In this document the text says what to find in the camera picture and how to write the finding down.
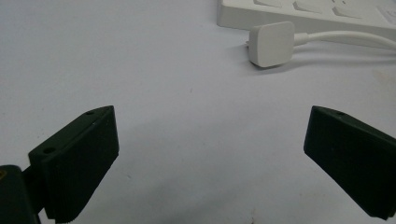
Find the power cord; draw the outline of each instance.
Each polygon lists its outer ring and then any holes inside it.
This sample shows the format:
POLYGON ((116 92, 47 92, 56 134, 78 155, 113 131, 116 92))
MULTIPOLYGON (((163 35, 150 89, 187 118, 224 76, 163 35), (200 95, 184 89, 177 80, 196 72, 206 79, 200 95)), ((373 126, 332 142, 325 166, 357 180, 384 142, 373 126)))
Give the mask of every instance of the power cord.
POLYGON ((290 21, 283 21, 252 28, 247 42, 249 59, 259 67, 276 66, 291 59, 293 47, 295 46, 303 45, 310 41, 331 40, 339 37, 371 41, 388 49, 396 50, 396 42, 379 35, 354 31, 295 34, 294 24, 290 21))

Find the screw hole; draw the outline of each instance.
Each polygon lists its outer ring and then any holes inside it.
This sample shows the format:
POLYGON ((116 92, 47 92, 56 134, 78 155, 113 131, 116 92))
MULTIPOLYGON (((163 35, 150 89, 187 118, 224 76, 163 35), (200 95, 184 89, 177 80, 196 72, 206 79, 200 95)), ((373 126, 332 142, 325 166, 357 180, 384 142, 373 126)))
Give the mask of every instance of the screw hole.
POLYGON ((6 175, 7 175, 7 171, 0 170, 0 179, 3 179, 3 177, 6 175))
POLYGON ((55 147, 47 147, 43 150, 44 154, 50 154, 56 150, 55 147))

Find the power strip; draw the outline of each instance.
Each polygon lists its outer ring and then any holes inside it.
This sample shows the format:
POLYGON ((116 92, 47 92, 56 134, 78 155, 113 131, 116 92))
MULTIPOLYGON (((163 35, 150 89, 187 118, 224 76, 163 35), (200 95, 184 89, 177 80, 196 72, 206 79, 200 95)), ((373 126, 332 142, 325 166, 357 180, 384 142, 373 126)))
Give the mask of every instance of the power strip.
MULTIPOLYGON (((358 31, 396 41, 396 0, 219 0, 219 26, 250 30, 281 21, 292 21, 297 33, 358 31)), ((365 40, 332 41, 382 47, 365 40)))

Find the white surface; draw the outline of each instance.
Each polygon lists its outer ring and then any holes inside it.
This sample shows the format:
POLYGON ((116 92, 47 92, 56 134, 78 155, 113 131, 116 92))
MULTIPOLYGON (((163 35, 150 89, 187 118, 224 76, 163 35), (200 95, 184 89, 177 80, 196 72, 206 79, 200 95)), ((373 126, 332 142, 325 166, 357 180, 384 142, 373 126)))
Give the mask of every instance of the white surface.
POLYGON ((394 52, 313 43, 261 70, 216 6, 0 1, 0 163, 114 105, 120 156, 73 223, 395 223, 303 152, 312 105, 396 136, 394 52))
MULTIPOLYGON (((218 0, 218 25, 250 30, 292 21, 297 33, 358 31, 396 41, 394 0, 218 0)), ((372 46, 369 41, 337 38, 333 42, 372 46)))

